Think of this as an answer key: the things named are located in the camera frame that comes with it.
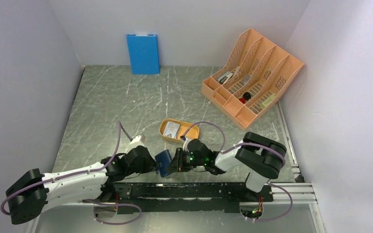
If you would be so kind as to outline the navy blue card holder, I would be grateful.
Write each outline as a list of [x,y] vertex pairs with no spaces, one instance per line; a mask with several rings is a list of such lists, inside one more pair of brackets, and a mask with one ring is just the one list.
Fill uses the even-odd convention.
[[168,175],[171,174],[169,172],[166,172],[166,167],[172,161],[172,157],[170,155],[170,151],[169,150],[164,150],[164,151],[158,153],[155,156],[155,161],[157,163],[162,163],[162,167],[161,167],[160,172],[156,172],[156,174],[159,174],[161,178],[164,178],[164,177],[166,177],[166,176],[168,176]]

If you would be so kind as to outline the orange oval tray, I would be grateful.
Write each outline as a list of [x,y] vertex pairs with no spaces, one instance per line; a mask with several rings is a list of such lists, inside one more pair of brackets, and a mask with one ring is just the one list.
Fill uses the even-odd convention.
[[[163,131],[164,131],[164,128],[165,128],[165,125],[168,121],[173,121],[173,122],[176,122],[176,123],[179,123],[180,124],[180,128],[179,128],[179,131],[178,131],[178,135],[176,138],[169,138],[169,137],[165,137],[163,136]],[[162,122],[161,122],[161,125],[160,125],[160,128],[159,128],[159,133],[161,135],[161,137],[164,139],[164,140],[167,140],[167,141],[172,141],[172,142],[177,142],[177,143],[183,143],[180,139],[180,136],[181,135],[184,135],[191,138],[191,139],[197,139],[199,137],[199,134],[200,134],[200,129],[197,125],[193,126],[187,133],[187,129],[192,125],[192,123],[188,123],[188,122],[184,122],[184,121],[180,121],[180,120],[176,120],[176,119],[172,119],[172,118],[166,118],[164,119]]]

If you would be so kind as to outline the silver VIP card stack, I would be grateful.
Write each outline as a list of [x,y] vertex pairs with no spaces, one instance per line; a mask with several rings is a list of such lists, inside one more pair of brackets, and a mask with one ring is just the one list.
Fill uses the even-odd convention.
[[169,137],[169,138],[176,138],[178,135],[179,128],[180,128],[179,123],[168,121],[165,125],[163,136]]

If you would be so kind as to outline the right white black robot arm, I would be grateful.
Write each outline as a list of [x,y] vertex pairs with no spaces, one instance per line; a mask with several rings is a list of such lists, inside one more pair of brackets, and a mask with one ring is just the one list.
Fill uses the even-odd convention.
[[226,150],[215,151],[199,139],[188,139],[176,149],[167,172],[188,172],[202,166],[212,175],[221,175],[236,166],[250,169],[243,187],[246,200],[254,201],[261,195],[264,184],[277,179],[284,167],[287,148],[272,139],[247,132],[243,139]]

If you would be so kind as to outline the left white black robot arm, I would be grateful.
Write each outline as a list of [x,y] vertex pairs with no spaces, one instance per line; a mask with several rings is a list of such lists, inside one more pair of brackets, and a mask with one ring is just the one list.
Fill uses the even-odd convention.
[[6,190],[1,211],[14,225],[26,223],[46,210],[80,200],[118,200],[114,183],[158,167],[148,149],[137,146],[127,153],[106,157],[92,165],[58,173],[27,171]]

